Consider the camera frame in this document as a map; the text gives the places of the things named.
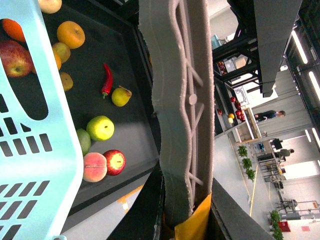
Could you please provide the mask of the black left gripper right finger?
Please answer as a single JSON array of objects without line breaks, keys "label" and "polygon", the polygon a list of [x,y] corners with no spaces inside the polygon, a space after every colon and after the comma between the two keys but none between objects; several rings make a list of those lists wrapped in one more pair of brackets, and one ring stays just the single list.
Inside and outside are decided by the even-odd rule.
[{"label": "black left gripper right finger", "polygon": [[271,240],[273,237],[253,220],[214,179],[208,238],[210,240]]}]

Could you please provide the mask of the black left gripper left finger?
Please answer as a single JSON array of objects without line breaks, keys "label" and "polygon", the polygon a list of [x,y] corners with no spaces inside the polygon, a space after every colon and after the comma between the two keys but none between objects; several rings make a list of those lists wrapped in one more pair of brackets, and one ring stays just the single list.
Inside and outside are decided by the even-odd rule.
[{"label": "black left gripper left finger", "polygon": [[128,213],[111,232],[109,240],[161,240],[165,182],[162,171],[154,169]]}]

